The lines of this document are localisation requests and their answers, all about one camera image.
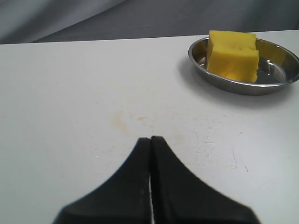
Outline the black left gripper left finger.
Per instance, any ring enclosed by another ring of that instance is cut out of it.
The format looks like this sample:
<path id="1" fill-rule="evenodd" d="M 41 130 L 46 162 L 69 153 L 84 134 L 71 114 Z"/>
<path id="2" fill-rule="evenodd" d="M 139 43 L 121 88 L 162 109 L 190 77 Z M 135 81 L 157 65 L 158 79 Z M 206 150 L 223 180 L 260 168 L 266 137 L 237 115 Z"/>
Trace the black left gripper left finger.
<path id="1" fill-rule="evenodd" d="M 139 138 L 121 167 L 101 186 L 66 205 L 56 224 L 150 224 L 150 139 Z"/>

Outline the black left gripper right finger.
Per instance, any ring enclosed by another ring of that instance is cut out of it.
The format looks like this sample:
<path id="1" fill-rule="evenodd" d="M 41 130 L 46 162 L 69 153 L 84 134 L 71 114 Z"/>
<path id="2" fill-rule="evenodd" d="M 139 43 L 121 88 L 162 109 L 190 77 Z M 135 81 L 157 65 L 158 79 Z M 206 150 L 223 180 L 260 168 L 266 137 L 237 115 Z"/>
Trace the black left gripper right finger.
<path id="1" fill-rule="evenodd" d="M 151 138 L 150 182 L 156 224 L 259 223 L 251 208 L 194 175 L 160 136 Z"/>

